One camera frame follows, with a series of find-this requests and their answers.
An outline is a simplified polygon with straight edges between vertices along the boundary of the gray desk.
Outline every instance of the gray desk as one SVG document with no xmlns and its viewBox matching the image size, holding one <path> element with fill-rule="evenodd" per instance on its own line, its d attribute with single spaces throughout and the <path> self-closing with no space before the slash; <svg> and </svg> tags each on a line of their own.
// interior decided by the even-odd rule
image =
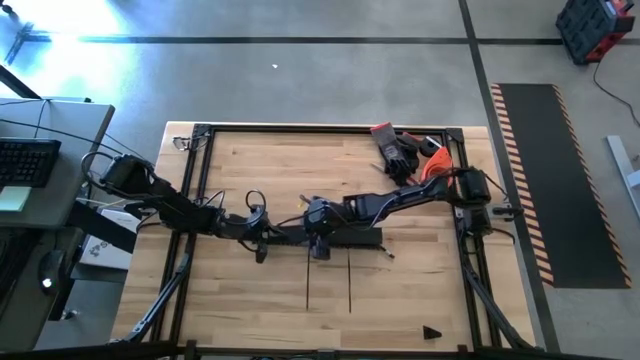
<svg viewBox="0 0 640 360">
<path fill-rule="evenodd" d="M 24 99 L 0 98 L 0 104 L 16 101 L 24 101 Z M 36 125 L 41 107 L 42 101 L 0 106 L 0 118 Z M 114 111 L 111 105 L 52 100 L 45 104 L 40 124 L 99 143 L 103 139 Z M 31 127 L 0 122 L 2 137 L 32 138 L 34 133 L 35 129 Z M 84 227 L 85 223 L 90 223 L 89 227 L 93 230 L 97 228 L 103 231 L 102 234 L 94 234 L 102 239 L 108 240 L 100 235 L 112 234 L 111 230 L 114 226 L 116 233 L 124 230 L 135 239 L 135 234 L 115 223 L 107 224 L 107 219 L 75 201 L 84 182 L 80 160 L 86 153 L 97 150 L 98 145 L 45 130 L 38 131 L 38 138 L 57 139 L 62 143 L 59 158 L 49 182 L 44 188 L 32 189 L 22 212 L 0 212 L 0 227 L 53 230 L 72 225 L 82 227 L 86 232 L 94 234 Z M 45 231 L 17 279 L 11 296 L 0 304 L 0 309 L 6 306 L 0 318 L 0 350 L 31 349 L 49 316 L 56 297 L 45 296 L 40 291 L 37 269 L 42 256 L 53 247 L 54 231 Z M 60 231 L 59 248 L 67 251 L 68 260 L 71 259 L 71 255 L 83 238 L 84 235 L 78 229 L 68 228 Z"/>
<path fill-rule="evenodd" d="M 0 104 L 21 101 L 0 98 Z M 36 125 L 42 101 L 0 106 L 0 118 Z M 50 101 L 45 104 L 41 126 L 101 142 L 115 108 L 111 105 Z M 0 122 L 0 136 L 31 138 L 35 129 Z M 45 188 L 32 189 L 23 211 L 0 212 L 0 226 L 59 228 L 66 224 L 76 194 L 84 182 L 80 160 L 98 146 L 62 134 L 40 130 L 39 138 L 62 142 L 60 155 Z"/>
</svg>

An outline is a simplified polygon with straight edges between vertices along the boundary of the desk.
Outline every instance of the desk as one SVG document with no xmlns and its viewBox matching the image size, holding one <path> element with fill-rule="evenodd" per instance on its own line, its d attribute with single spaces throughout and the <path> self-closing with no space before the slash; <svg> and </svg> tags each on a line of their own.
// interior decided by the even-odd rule
<svg viewBox="0 0 640 360">
<path fill-rule="evenodd" d="M 24 100 L 0 99 L 0 104 L 16 101 Z M 41 107 L 42 101 L 0 106 L 0 118 L 36 125 Z M 44 105 L 41 126 L 100 143 L 114 111 L 111 105 L 52 100 Z M 35 129 L 32 127 L 0 122 L 2 137 L 32 138 L 34 133 Z M 38 137 L 62 142 L 58 160 L 47 186 L 31 190 L 23 211 L 0 212 L 2 226 L 58 228 L 65 225 L 78 190 L 84 182 L 80 160 L 86 153 L 98 148 L 96 144 L 42 129 L 38 131 Z"/>
<path fill-rule="evenodd" d="M 0 104 L 23 101 L 28 100 L 0 98 Z M 20 104 L 0 105 L 0 118 L 35 125 L 38 122 L 42 104 L 42 101 L 34 100 Z M 113 112 L 114 107 L 111 105 L 51 100 L 44 105 L 41 126 L 65 131 L 99 143 L 102 141 Z M 3 137 L 32 138 L 34 133 L 35 129 L 31 127 L 0 122 L 0 136 Z M 0 212 L 0 227 L 53 230 L 68 223 L 82 225 L 80 221 L 73 221 L 69 216 L 72 209 L 79 212 L 87 210 L 75 201 L 84 182 L 80 160 L 87 152 L 96 150 L 98 146 L 45 130 L 38 131 L 38 137 L 57 139 L 62 142 L 59 158 L 49 182 L 44 188 L 32 189 L 23 211 Z M 6 311 L 0 319 L 0 349 L 2 350 L 31 349 L 47 319 L 55 297 L 45 296 L 40 290 L 37 269 L 40 258 L 53 246 L 54 231 L 45 231 L 41 244 L 31 253 L 17 280 L 11 297 L 5 300 L 6 304 L 1 304 L 1 306 L 6 305 Z M 67 250 L 67 258 L 70 259 L 83 236 L 76 229 L 61 231 L 59 236 L 59 247 Z"/>
<path fill-rule="evenodd" d="M 156 170 L 174 186 L 181 183 L 187 155 L 171 139 L 189 136 L 193 125 L 166 127 Z M 487 129 L 463 131 L 469 163 L 497 178 Z M 218 132 L 205 196 L 225 189 L 227 211 L 245 214 L 244 194 L 258 188 L 266 195 L 275 223 L 301 213 L 299 194 L 340 200 L 347 194 L 394 189 L 392 181 L 369 165 L 380 161 L 367 135 Z M 500 202 L 500 192 L 492 189 L 492 193 Z M 458 344 L 472 348 L 450 206 L 431 203 L 407 209 L 380 226 L 395 260 L 381 252 L 335 249 L 331 260 L 312 261 L 309 310 L 305 309 L 306 249 L 273 246 L 265 263 L 256 264 L 253 254 L 233 241 L 199 236 L 180 344 L 195 339 L 198 347 L 219 348 L 455 351 Z M 126 335 L 155 299 L 169 237 L 169 230 L 160 227 L 147 228 L 138 236 L 113 338 Z M 485 238 L 485 249 L 497 304 L 523 338 L 535 343 L 511 239 L 491 235 Z M 173 304 L 165 315 L 164 339 Z M 479 311 L 479 315 L 483 343 L 488 344 L 486 314 Z M 423 325 L 441 331 L 443 337 L 423 340 Z"/>
</svg>

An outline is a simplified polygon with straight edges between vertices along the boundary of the black keyboard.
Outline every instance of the black keyboard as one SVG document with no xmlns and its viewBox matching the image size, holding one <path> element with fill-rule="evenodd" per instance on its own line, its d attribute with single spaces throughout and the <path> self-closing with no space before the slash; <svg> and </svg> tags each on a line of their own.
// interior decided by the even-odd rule
<svg viewBox="0 0 640 360">
<path fill-rule="evenodd" d="M 44 187 L 59 150 L 58 140 L 0 138 L 0 186 Z"/>
</svg>

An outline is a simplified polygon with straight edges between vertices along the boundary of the white paper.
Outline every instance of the white paper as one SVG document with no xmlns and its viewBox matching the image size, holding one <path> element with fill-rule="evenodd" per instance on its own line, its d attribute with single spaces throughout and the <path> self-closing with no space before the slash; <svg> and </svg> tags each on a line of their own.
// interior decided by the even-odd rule
<svg viewBox="0 0 640 360">
<path fill-rule="evenodd" d="M 102 216 L 133 232 L 136 231 L 136 226 L 140 223 L 140 220 L 133 215 L 117 210 L 102 210 Z M 129 270 L 130 262 L 131 254 L 95 236 L 89 237 L 87 246 L 84 248 L 84 253 L 80 258 L 80 263 L 82 264 L 123 270 Z"/>
</svg>

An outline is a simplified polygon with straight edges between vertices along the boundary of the computer mouse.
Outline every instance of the computer mouse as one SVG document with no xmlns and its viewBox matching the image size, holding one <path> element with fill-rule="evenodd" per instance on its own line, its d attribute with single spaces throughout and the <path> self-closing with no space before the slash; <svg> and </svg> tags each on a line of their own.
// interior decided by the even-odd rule
<svg viewBox="0 0 640 360">
<path fill-rule="evenodd" d="M 60 282 L 64 278 L 65 252 L 51 250 L 40 259 L 38 265 L 38 282 L 45 295 L 54 295 L 60 288 Z"/>
</svg>

